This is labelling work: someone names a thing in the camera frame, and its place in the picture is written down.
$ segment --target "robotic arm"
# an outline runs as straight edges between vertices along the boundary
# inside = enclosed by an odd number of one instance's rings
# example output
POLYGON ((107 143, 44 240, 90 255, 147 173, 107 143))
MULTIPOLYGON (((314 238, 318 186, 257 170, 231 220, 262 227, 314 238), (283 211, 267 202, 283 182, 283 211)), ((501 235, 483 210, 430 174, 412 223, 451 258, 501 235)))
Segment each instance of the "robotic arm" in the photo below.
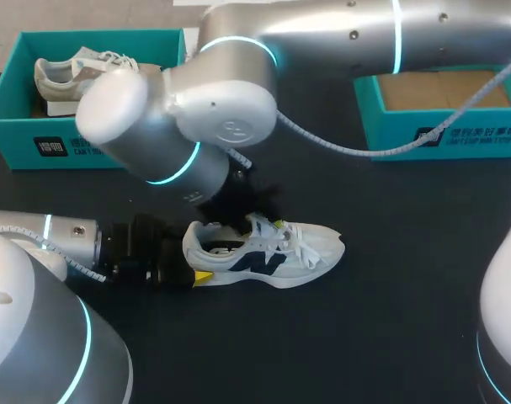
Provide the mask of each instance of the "robotic arm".
POLYGON ((153 76, 118 70, 83 97, 81 135, 149 184, 177 189, 209 221, 277 210, 225 148, 274 130, 291 69, 354 78, 511 61, 511 0, 317 0, 226 4, 200 24, 195 57, 153 76))

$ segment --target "cable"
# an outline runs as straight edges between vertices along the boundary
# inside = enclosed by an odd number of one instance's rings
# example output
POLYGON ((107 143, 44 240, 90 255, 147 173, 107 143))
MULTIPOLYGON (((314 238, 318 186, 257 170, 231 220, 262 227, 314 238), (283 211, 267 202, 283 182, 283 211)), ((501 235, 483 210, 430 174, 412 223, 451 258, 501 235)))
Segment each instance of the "cable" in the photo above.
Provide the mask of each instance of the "cable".
POLYGON ((249 170, 253 163, 251 162, 251 160, 249 160, 247 157, 243 156, 242 154, 240 154, 238 151, 236 151, 235 149, 231 149, 230 147, 222 147, 223 151, 225 153, 227 153, 229 156, 231 156, 234 160, 236 160, 237 162, 239 162, 244 168, 246 168, 247 170, 249 170))
POLYGON ((76 269, 78 272, 82 273, 83 275, 88 276, 89 278, 92 278, 94 280, 97 280, 98 282, 105 282, 107 277, 102 274, 98 274, 91 269, 88 269, 86 267, 83 267, 80 263, 77 263, 60 250, 59 247, 56 247, 52 242, 49 240, 46 240, 44 237, 42 237, 40 234, 31 231, 29 229, 25 229, 24 227, 19 226, 0 226, 0 233, 13 233, 13 234, 21 234, 28 238, 32 238, 37 243, 41 244, 42 246, 45 246, 49 251, 53 253, 59 254, 61 257, 64 258, 64 260, 68 263, 68 265, 72 266, 72 268, 76 269))
POLYGON ((396 147, 394 149, 389 150, 380 150, 380 151, 365 151, 365 150, 355 150, 349 149, 347 147, 338 146, 329 141, 325 141, 324 139, 313 135, 311 132, 301 128, 299 125, 295 124, 292 120, 287 118, 281 112, 278 111, 278 119, 283 122, 286 126, 289 126, 293 131, 298 133, 299 135, 304 136, 310 141, 314 141, 315 143, 324 146, 328 149, 332 149, 336 152, 348 154, 350 156, 357 157, 388 157, 396 154, 401 154, 405 152, 409 152, 416 147, 420 147, 424 145, 428 141, 433 141, 439 138, 439 135, 443 130, 450 127, 454 122, 456 122, 468 109, 472 108, 474 105, 479 103, 482 98, 484 98, 487 94, 489 94, 493 88, 502 83, 506 78, 511 76, 511 63, 507 65, 502 71, 500 71, 495 77, 487 82, 476 94, 474 94, 465 104, 457 109, 448 119, 444 120, 440 125, 436 128, 428 132, 425 136, 420 137, 419 139, 413 141, 412 143, 408 143, 407 145, 396 147))

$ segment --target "sneaker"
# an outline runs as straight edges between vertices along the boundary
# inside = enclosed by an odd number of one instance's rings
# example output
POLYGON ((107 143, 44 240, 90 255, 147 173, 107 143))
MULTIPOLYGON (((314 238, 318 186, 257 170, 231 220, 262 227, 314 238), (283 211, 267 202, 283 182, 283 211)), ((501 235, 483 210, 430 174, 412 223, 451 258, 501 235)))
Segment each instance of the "sneaker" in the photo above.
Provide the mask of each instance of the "sneaker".
POLYGON ((249 217, 252 232, 244 237, 220 224, 193 222, 183 239, 189 266, 214 276, 204 285, 262 280, 275 288, 306 284, 332 269, 345 252, 341 236, 323 226, 249 217))
POLYGON ((39 59, 35 63, 35 83, 40 96, 46 102, 49 116, 74 115, 81 97, 94 80, 105 72, 115 69, 159 72, 157 65, 138 64, 128 56, 106 51, 96 52, 82 47, 67 61, 39 59))

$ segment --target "black table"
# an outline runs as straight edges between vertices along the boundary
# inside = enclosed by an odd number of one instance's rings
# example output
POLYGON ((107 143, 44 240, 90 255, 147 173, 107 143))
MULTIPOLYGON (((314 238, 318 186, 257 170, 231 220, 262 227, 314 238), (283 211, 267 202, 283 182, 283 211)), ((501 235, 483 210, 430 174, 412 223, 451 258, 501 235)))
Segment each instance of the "black table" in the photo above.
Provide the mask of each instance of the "black table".
MULTIPOLYGON (((279 94, 308 130, 365 147, 349 84, 291 78, 279 94)), ((246 154, 258 179, 281 187, 285 219, 342 232, 346 255, 292 290, 244 282, 165 293, 72 281, 131 352, 132 403, 479 403, 478 296, 511 225, 511 159, 375 163, 283 128, 246 154)), ((11 173, 1 157, 0 209, 197 217, 122 171, 11 173)))

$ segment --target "yellow shoe tag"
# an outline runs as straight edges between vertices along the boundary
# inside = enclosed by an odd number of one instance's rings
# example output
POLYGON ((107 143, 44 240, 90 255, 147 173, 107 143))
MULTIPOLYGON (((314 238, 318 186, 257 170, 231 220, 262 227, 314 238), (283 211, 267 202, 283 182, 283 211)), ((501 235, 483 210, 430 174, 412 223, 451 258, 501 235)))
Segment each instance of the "yellow shoe tag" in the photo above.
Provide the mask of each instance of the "yellow shoe tag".
POLYGON ((195 271, 194 287, 201 286, 202 284, 205 284, 206 282, 211 280, 213 276, 214 276, 214 273, 212 273, 212 272, 195 271))

